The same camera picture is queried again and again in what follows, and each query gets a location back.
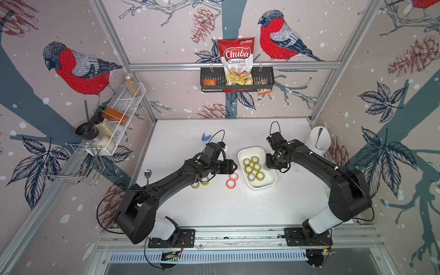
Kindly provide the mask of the red tape roll back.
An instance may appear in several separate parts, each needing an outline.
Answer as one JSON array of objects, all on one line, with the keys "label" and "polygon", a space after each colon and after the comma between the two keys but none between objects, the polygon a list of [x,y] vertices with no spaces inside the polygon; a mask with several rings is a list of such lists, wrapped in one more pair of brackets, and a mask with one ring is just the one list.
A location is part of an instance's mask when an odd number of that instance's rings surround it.
[{"label": "red tape roll back", "polygon": [[229,179],[231,180],[231,181],[237,181],[238,180],[238,175],[236,174],[236,173],[233,173],[233,174],[231,174],[231,175],[229,175]]}]

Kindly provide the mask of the red tape roll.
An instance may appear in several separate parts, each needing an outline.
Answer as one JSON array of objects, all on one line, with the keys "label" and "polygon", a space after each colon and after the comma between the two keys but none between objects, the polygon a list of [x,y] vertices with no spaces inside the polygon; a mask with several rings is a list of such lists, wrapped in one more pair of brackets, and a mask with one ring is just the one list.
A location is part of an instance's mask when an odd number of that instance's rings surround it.
[{"label": "red tape roll", "polygon": [[226,181],[226,187],[230,190],[233,190],[236,188],[236,181],[233,181],[231,179]]},{"label": "red tape roll", "polygon": [[231,175],[229,175],[229,179],[231,180],[231,181],[237,181],[238,180],[238,175],[236,174],[236,173],[233,173],[233,174],[231,174]]}]

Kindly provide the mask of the red tape roll front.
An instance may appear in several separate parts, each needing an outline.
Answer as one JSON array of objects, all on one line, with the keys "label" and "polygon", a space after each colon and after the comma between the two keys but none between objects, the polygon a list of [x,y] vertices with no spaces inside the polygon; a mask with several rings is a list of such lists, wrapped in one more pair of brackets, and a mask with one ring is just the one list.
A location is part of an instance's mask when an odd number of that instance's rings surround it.
[{"label": "red tape roll front", "polygon": [[226,187],[230,190],[233,190],[236,188],[236,181],[233,181],[231,179],[226,181]]}]

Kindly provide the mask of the yellow transparent tape roll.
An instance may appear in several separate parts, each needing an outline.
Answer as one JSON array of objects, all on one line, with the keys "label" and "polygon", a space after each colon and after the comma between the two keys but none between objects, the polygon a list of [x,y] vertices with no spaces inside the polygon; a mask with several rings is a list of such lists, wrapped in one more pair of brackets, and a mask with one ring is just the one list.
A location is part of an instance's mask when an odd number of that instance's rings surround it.
[{"label": "yellow transparent tape roll", "polygon": [[251,160],[248,158],[245,158],[242,163],[245,167],[247,167],[247,166],[251,165]]},{"label": "yellow transparent tape roll", "polygon": [[265,174],[262,173],[262,172],[258,172],[258,173],[256,174],[256,179],[257,179],[258,181],[262,182],[262,181],[265,179]]},{"label": "yellow transparent tape roll", "polygon": [[258,172],[261,172],[261,169],[262,169],[262,167],[261,167],[261,165],[260,164],[253,164],[253,172],[254,173],[258,173]]},{"label": "yellow transparent tape roll", "polygon": [[247,179],[249,182],[254,182],[256,179],[256,176],[253,173],[251,173],[251,174],[247,175]]},{"label": "yellow transparent tape roll", "polygon": [[245,174],[253,174],[253,167],[252,166],[246,166],[245,167]]},{"label": "yellow transparent tape roll", "polygon": [[250,160],[254,165],[259,164],[259,162],[260,162],[260,159],[257,156],[252,156]]}]

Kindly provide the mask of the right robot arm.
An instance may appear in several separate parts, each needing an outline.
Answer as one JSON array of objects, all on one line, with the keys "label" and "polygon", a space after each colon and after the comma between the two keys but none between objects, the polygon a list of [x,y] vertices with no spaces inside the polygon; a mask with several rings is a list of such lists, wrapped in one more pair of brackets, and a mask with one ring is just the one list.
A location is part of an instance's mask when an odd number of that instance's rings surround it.
[{"label": "right robot arm", "polygon": [[364,174],[358,169],[346,169],[326,160],[297,139],[287,141],[280,132],[267,137],[274,151],[266,154],[265,165],[281,173],[295,163],[306,168],[330,188],[327,206],[302,223],[300,233],[285,234],[287,243],[320,245],[330,229],[351,220],[372,207]]}]

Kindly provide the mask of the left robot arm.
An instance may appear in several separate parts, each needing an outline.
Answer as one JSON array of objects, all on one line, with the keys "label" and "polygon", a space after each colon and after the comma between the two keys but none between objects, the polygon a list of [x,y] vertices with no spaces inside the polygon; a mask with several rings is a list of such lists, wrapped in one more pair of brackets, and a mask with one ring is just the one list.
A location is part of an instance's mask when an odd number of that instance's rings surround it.
[{"label": "left robot arm", "polygon": [[143,187],[138,184],[129,187],[113,217],[116,225],[133,244],[146,238],[161,239],[168,246],[181,244],[178,224],[170,217],[157,219],[157,210],[173,195],[210,174],[234,174],[238,166],[226,158],[225,148],[224,142],[210,142],[174,173]]}]

